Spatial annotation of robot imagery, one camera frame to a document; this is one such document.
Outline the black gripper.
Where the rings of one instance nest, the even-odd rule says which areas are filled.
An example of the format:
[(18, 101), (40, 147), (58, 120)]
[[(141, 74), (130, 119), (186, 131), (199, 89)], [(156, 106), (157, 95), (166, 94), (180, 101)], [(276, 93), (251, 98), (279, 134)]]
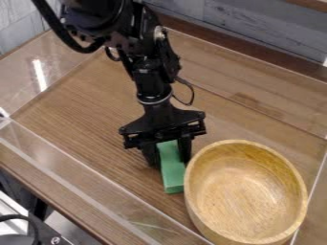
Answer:
[(158, 168), (161, 158), (156, 143), (176, 140), (185, 164), (192, 157), (192, 140), (205, 133), (204, 112), (176, 108), (169, 102), (144, 104), (142, 109), (141, 117), (118, 129), (124, 148), (141, 148), (148, 166)]

